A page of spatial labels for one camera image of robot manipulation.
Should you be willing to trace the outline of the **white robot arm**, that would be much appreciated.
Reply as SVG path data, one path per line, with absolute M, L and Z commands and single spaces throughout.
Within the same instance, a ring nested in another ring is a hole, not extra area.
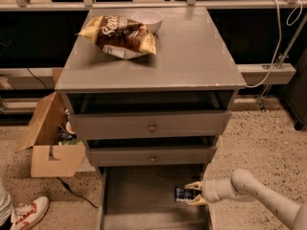
M 251 172 L 234 170 L 230 177 L 196 181 L 185 190 L 200 193 L 189 205 L 216 203 L 225 199 L 234 201 L 258 200 L 289 230 L 307 230 L 307 203 L 298 204 L 261 183 Z

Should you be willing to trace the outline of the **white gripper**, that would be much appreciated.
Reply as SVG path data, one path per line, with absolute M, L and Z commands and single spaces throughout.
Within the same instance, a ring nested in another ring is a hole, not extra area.
M 186 184 L 184 188 L 186 190 L 201 190 L 202 195 L 197 195 L 194 199 L 188 200 L 187 204 L 191 206 L 202 206 L 210 203 L 215 203 L 227 199 L 229 189 L 229 179 L 209 179 L 204 180 L 202 183 L 196 181 Z

